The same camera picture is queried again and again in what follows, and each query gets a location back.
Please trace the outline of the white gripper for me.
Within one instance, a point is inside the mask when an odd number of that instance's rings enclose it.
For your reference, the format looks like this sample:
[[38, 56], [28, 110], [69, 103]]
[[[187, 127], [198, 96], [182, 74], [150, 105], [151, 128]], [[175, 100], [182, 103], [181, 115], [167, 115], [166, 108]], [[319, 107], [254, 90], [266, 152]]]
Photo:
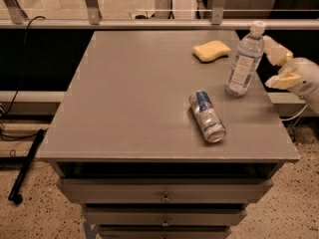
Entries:
[[293, 59], [290, 50], [269, 36], [263, 37], [263, 43], [264, 53], [272, 66], [285, 64], [278, 71], [279, 75], [267, 80], [265, 86], [278, 90], [288, 89], [290, 93], [304, 99], [318, 99], [319, 66], [306, 58]]

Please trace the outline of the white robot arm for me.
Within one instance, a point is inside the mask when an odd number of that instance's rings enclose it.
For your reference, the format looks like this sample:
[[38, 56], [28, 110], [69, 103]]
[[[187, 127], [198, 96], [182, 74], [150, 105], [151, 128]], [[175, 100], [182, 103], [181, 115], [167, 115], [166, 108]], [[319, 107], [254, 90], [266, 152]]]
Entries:
[[285, 90], [302, 98], [308, 107], [319, 113], [319, 66], [307, 58], [295, 58], [286, 47], [269, 36], [263, 37], [264, 54], [278, 72], [270, 77], [265, 86]]

